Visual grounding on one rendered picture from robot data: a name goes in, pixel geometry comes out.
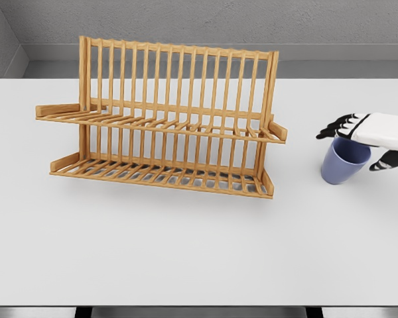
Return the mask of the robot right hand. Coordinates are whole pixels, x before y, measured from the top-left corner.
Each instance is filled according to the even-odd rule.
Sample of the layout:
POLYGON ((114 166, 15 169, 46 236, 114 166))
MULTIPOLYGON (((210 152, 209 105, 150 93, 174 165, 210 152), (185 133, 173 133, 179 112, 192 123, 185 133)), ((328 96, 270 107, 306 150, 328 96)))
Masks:
POLYGON ((317 139, 335 136, 386 148, 387 152, 369 167, 371 171, 398 167, 398 115, 352 113, 339 117, 316 135, 317 139))

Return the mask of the blue cup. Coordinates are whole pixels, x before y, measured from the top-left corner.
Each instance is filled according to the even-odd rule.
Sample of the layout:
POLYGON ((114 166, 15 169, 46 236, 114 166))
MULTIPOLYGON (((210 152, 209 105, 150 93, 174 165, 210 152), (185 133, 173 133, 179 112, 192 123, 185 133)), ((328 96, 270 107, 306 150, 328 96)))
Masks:
POLYGON ((329 184, 340 184, 357 173, 370 159, 370 147, 336 137, 321 167, 321 176, 329 184))

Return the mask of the wooden two-tier dish rack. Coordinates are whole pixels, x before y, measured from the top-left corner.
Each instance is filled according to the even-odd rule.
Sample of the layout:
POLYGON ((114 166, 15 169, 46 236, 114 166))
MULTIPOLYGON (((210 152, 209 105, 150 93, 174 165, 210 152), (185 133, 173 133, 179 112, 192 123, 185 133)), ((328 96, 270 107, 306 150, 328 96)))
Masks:
POLYGON ((279 54, 80 38, 77 103, 38 120, 79 126, 79 150, 50 172, 270 199, 267 145, 287 130, 271 111, 279 54))

